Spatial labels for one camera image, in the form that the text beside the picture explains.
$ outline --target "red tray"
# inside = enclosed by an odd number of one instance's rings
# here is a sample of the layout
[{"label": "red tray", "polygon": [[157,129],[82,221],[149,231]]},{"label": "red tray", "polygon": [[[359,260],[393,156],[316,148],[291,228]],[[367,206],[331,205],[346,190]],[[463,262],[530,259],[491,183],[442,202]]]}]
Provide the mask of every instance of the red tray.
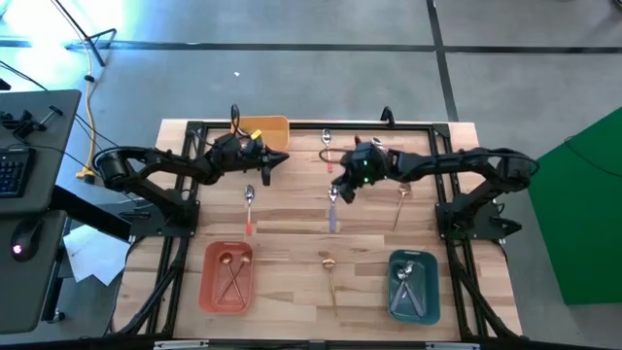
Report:
[{"label": "red tray", "polygon": [[[225,264],[220,262],[220,257],[225,253],[233,256],[231,270],[235,273],[242,264],[240,258],[243,253],[251,254],[251,262],[245,263],[242,270],[235,277],[244,304],[233,284],[230,285],[223,297],[218,300],[219,294],[231,279],[231,274]],[[205,249],[203,260],[203,276],[201,278],[201,291],[198,296],[199,306],[207,313],[213,314],[240,314],[245,312],[251,303],[251,291],[253,285],[253,248],[245,242],[214,242]]]}]

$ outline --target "white paper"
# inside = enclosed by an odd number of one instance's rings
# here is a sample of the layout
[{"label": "white paper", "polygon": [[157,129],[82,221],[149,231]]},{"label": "white paper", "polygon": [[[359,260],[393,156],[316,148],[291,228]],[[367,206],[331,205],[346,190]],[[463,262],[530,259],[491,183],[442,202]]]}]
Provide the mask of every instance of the white paper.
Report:
[{"label": "white paper", "polygon": [[86,225],[63,237],[76,282],[94,275],[106,286],[125,267],[129,243]]}]

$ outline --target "computer mouse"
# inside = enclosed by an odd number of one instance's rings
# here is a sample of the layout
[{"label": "computer mouse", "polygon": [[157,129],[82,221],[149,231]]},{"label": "computer mouse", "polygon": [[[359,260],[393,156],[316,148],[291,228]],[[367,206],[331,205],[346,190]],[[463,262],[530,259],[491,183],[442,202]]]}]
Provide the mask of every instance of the computer mouse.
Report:
[{"label": "computer mouse", "polygon": [[23,219],[17,224],[11,237],[11,255],[18,262],[27,262],[39,249],[39,238],[43,220],[38,216]]}]

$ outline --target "yellow cable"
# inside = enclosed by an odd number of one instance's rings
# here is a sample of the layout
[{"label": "yellow cable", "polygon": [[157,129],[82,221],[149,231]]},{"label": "yellow cable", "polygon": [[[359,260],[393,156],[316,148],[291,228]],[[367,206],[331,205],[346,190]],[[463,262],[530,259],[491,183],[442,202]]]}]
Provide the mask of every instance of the yellow cable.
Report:
[{"label": "yellow cable", "polygon": [[[63,18],[65,18],[67,23],[69,23],[69,26],[71,26],[71,29],[73,29],[74,32],[76,33],[76,35],[78,36],[78,39],[80,39],[80,42],[82,43],[82,46],[85,48],[86,57],[88,58],[88,75],[92,77],[92,62],[90,60],[90,52],[88,51],[88,48],[86,47],[85,40],[82,38],[82,35],[80,35],[80,32],[78,32],[78,29],[76,29],[74,27],[74,25],[71,22],[71,20],[62,12],[62,10],[60,10],[58,5],[56,5],[54,0],[50,0],[50,2],[52,2],[52,4],[56,7],[58,12],[63,16]],[[96,137],[96,134],[95,134],[95,119],[93,118],[93,115],[92,115],[92,113],[90,111],[90,84],[91,84],[90,81],[86,81],[86,101],[85,101],[85,106],[86,106],[86,114],[88,115],[88,123],[90,124],[90,146],[88,148],[88,158],[86,159],[85,164],[89,165],[89,166],[90,166],[90,163],[92,162],[93,155],[94,155],[94,152],[95,152],[95,137]],[[79,178],[79,179],[83,179],[87,175],[94,176],[95,173],[93,173],[92,170],[90,170],[87,167],[83,167],[82,171],[76,173],[76,177]]]}]

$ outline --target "black desk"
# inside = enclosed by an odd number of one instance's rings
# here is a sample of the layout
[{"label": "black desk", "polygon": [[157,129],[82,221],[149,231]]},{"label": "black desk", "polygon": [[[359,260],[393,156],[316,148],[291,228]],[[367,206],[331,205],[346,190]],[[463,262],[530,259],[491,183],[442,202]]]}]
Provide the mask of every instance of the black desk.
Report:
[{"label": "black desk", "polygon": [[0,220],[0,333],[30,332],[37,327],[67,213],[45,213],[37,254],[28,262],[16,262],[10,252],[11,233],[22,219]]},{"label": "black desk", "polygon": [[[129,236],[129,222],[56,186],[63,154],[37,148],[65,150],[81,95],[78,90],[0,94],[0,111],[11,113],[15,119],[25,109],[40,121],[50,111],[49,105],[63,112],[46,123],[46,131],[34,131],[26,138],[37,153],[24,196],[0,198],[0,333],[30,332],[39,320],[52,321],[62,285],[58,271],[64,249],[59,240],[67,218],[121,239]],[[0,126],[0,148],[14,144],[18,140],[12,132]],[[30,261],[15,262],[11,256],[11,235],[17,223],[30,215],[45,218],[39,250]]]}]

